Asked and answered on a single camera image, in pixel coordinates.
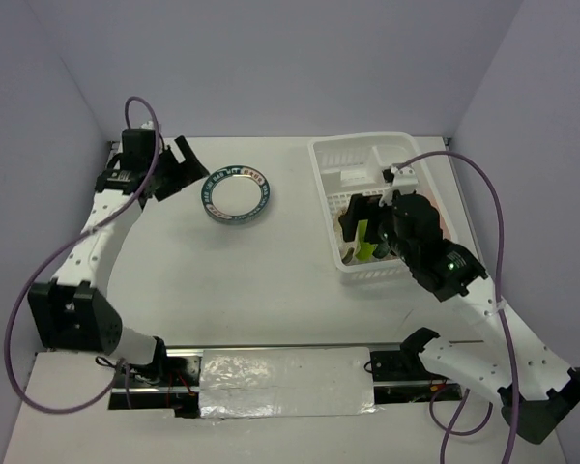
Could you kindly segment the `lime green plate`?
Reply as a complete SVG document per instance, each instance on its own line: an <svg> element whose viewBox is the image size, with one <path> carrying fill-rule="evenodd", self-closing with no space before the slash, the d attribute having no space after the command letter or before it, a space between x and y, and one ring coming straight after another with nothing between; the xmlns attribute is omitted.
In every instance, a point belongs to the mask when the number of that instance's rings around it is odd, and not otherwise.
<svg viewBox="0 0 580 464"><path fill-rule="evenodd" d="M340 257L344 265L356 265L366 263L373 258L376 245L365 240L367 221L358 223L355 239L351 243L344 243L340 248Z"/></svg>

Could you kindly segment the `cream plate with black blot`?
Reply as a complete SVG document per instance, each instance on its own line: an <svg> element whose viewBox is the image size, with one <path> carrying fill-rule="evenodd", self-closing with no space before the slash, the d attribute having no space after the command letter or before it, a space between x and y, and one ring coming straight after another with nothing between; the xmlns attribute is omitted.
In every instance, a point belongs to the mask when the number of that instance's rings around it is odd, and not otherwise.
<svg viewBox="0 0 580 464"><path fill-rule="evenodd" d="M343 238L343 229L341 226L341 218L342 216L346 213L345 209L340 209L336 216L335 216L335 220L334 220L334 231L335 231L335 236L338 242L338 251L339 251L339 255L340 255L340 259L341 262L346 265L349 266L354 257L355 257L355 252L356 252L356 242L345 242L344 238Z"/></svg>

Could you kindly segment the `teal rim lettered plate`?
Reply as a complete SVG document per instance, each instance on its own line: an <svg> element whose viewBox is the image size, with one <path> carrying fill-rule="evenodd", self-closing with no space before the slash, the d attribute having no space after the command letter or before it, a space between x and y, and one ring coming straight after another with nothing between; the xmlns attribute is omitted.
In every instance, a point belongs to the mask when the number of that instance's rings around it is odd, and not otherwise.
<svg viewBox="0 0 580 464"><path fill-rule="evenodd" d="M230 165L212 173L201 189L204 211L214 221L242 225L259 218L271 200L268 179L257 169Z"/></svg>

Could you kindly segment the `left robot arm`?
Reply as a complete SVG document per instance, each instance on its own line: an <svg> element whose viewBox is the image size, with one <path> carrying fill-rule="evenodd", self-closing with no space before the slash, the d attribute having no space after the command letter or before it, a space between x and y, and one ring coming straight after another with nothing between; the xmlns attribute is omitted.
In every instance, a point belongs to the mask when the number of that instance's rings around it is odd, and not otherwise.
<svg viewBox="0 0 580 464"><path fill-rule="evenodd" d="M43 347L124 359L146 384L164 382L177 363L157 336L129 328L107 298L114 264L150 199L162 201L208 176L183 136L159 145L151 129L126 129L122 150L97 177L86 238L48 282L27 294Z"/></svg>

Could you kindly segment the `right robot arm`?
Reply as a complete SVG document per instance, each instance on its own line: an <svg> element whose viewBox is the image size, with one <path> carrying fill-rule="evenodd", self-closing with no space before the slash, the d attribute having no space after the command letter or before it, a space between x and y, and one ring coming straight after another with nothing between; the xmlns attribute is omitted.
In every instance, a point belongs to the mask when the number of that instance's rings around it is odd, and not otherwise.
<svg viewBox="0 0 580 464"><path fill-rule="evenodd" d="M580 367L551 351L496 295L496 282L476 256L444 235L440 215L417 193L395 193L391 203L378 195L352 195L338 220L342 238L356 238L365 222L365 240L384 245L409 269L415 282L439 302L451 302L497 355L485 362L464 354L437 332L420 328L400 346L403 371L412 378L441 375L497 402L508 425L538 445L580 402Z"/></svg>

